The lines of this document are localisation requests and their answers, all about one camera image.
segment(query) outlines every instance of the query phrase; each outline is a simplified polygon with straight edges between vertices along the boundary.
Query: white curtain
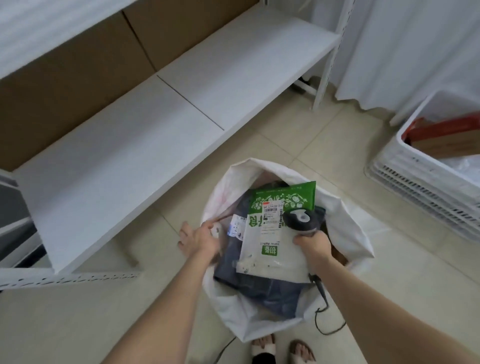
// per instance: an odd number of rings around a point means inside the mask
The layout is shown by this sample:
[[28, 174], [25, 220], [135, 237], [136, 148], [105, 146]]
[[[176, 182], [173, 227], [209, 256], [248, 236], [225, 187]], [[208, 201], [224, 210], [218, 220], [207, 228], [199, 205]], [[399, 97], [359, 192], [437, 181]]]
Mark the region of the white curtain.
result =
[[[270, 0], [269, 4], [334, 30], [340, 0]], [[323, 62], [306, 77], [321, 75]], [[398, 124], [433, 90], [480, 98], [480, 1], [356, 0], [330, 81], [336, 98], [363, 109], [397, 112]]]

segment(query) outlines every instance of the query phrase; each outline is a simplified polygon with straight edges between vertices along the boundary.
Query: person's left hand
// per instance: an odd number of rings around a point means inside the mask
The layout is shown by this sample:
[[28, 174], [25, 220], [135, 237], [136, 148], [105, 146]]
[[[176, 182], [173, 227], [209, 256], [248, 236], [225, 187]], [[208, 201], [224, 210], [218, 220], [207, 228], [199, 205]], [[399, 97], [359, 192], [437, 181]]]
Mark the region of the person's left hand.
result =
[[213, 227], [212, 221], [205, 221], [201, 227], [193, 230], [188, 222], [181, 226], [178, 247], [187, 258], [194, 254], [205, 255], [212, 260], [220, 251], [220, 241], [214, 238], [210, 232]]

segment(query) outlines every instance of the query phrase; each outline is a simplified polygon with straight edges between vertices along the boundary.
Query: shelf board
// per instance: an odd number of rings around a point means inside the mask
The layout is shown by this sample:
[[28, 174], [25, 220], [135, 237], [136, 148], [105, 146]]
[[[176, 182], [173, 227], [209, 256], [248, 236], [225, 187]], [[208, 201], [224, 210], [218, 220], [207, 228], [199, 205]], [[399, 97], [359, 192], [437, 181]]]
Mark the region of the shelf board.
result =
[[3, 0], [0, 4], [0, 78], [134, 1]]
[[55, 272], [76, 269], [222, 137], [153, 75], [15, 170]]
[[257, 4], [157, 74], [223, 129], [239, 129], [340, 41]]

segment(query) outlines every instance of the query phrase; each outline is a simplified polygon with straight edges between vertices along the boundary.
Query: hand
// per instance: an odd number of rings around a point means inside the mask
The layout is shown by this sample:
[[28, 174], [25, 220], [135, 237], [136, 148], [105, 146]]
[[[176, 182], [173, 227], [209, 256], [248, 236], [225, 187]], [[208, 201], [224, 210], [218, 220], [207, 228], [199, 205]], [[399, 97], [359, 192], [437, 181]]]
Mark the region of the hand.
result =
[[178, 247], [187, 258], [200, 254], [205, 256], [210, 262], [220, 251], [220, 241], [214, 238], [210, 232], [213, 227], [212, 221], [205, 221], [201, 227], [193, 230], [192, 227], [184, 222], [181, 226]]
[[317, 231], [312, 237], [297, 235], [293, 243], [302, 249], [310, 269], [314, 270], [319, 260], [332, 257], [332, 243], [323, 231]]

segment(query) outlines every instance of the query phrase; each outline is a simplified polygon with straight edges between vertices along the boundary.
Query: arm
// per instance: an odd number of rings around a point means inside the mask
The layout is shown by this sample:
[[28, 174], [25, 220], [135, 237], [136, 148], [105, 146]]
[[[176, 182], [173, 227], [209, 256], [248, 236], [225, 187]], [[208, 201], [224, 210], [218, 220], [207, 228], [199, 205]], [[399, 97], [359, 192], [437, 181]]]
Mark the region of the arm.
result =
[[311, 269], [321, 278], [369, 364], [478, 363], [468, 349], [423, 323], [369, 287], [332, 258], [321, 231], [296, 237]]
[[195, 231], [182, 225], [178, 245], [187, 256], [185, 264], [103, 364], [185, 362], [202, 279], [220, 248], [211, 227], [209, 221]]

